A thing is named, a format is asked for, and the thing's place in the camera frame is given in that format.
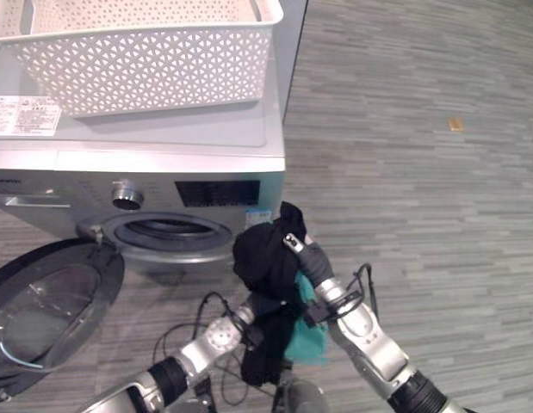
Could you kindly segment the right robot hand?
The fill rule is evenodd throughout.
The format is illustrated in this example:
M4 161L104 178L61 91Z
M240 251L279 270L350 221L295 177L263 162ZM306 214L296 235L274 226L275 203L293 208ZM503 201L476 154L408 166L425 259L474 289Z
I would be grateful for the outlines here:
M284 245L296 256L300 271L309 279L314 288L335 277L327 254L308 234L303 240L294 233L286 234Z

